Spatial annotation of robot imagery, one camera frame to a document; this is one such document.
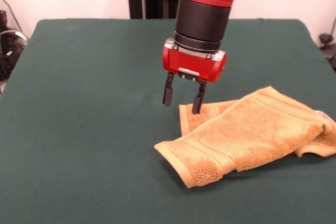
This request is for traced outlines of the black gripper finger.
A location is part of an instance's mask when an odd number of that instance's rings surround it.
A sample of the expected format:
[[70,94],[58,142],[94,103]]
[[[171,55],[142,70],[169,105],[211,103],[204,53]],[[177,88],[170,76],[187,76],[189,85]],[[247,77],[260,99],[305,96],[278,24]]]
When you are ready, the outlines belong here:
[[199,84],[200,84],[199,85],[199,90],[198,90],[197,96],[195,97],[194,102],[193,102],[193,107],[192,107],[192,113],[193,114],[200,114],[204,94],[205,94],[205,91],[206,91],[206,82],[199,82]]
[[162,101],[162,103],[165,106],[171,105],[172,96],[173,96],[173,88],[172,88],[173,79],[174,79],[174,73],[169,72],[167,74],[167,79],[165,82],[164,95],[163,95],[163,101]]

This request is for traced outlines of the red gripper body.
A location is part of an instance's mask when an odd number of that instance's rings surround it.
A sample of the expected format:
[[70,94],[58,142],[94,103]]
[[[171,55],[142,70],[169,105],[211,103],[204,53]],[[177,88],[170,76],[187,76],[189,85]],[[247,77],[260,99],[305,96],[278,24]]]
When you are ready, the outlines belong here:
[[215,83],[220,78],[227,60],[227,53],[202,53],[178,46],[173,39],[165,41],[162,53],[166,71],[192,76],[200,81]]

